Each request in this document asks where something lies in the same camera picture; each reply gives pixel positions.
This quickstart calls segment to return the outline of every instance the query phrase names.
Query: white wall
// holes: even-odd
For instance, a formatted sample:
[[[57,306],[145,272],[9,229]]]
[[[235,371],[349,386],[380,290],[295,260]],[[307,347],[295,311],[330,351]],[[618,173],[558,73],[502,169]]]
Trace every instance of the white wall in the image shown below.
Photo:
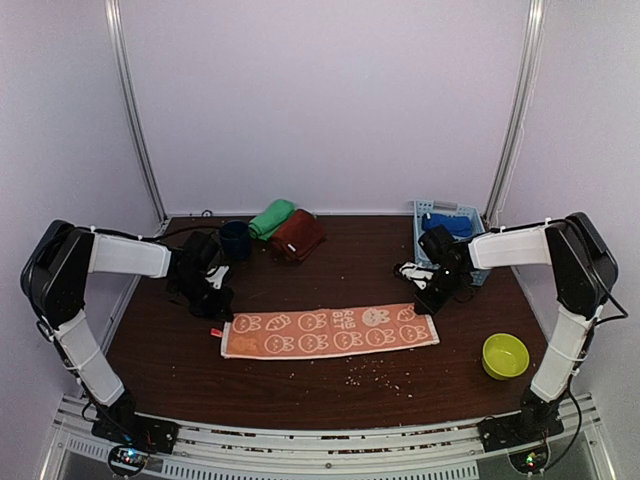
[[[576,383],[594,394],[623,479],[638,478],[640,445],[638,59],[640,2],[551,2],[524,143],[500,217],[518,224],[585,211],[620,264],[614,293],[631,318],[599,329]],[[520,272],[549,332],[556,315],[551,273]]]
[[[18,286],[35,244],[55,218],[156,228],[125,118],[102,1],[0,1],[0,478],[34,477],[73,386]],[[97,337],[126,281],[92,279]]]
[[[527,0],[132,0],[122,21],[169,212],[483,208]]]

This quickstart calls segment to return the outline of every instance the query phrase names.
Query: dark brown tabletop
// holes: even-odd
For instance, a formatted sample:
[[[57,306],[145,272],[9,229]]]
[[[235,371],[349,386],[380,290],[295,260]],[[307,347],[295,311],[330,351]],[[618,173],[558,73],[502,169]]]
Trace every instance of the dark brown tabletop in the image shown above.
[[[321,217],[327,240],[302,264],[275,259],[255,241],[233,267],[236,312],[312,310],[411,302],[414,287],[394,278],[413,259],[410,217]],[[174,219],[170,229],[219,225]],[[187,234],[172,239],[180,244]],[[507,412],[540,364],[545,338],[510,269],[496,269],[468,303],[435,317],[440,344],[315,361],[225,360],[221,324],[170,303],[164,280],[142,279],[108,353],[138,411],[241,427],[335,429],[429,424]],[[531,366],[498,382],[482,370],[485,339],[519,337]]]

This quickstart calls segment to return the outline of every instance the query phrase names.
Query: green bowl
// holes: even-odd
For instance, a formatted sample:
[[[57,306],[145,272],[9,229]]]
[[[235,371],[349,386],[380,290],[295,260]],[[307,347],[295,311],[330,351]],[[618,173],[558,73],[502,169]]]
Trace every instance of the green bowl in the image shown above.
[[[529,367],[529,351],[518,338],[496,333],[484,342],[482,366],[496,380],[509,380],[522,375]]]

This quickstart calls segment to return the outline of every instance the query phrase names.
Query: green towel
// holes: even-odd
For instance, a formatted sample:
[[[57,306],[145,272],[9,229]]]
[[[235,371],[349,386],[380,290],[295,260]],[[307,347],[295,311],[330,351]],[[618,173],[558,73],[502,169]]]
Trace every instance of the green towel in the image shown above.
[[[249,222],[251,238],[266,242],[295,211],[295,205],[288,200],[276,200],[264,213]]]

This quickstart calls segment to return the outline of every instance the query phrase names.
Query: dark blue cup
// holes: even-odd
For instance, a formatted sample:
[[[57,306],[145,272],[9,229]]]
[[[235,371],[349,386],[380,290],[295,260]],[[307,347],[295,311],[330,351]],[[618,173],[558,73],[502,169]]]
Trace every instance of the dark blue cup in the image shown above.
[[[220,246],[230,260],[240,261],[251,255],[249,225],[241,220],[225,223],[218,231]]]

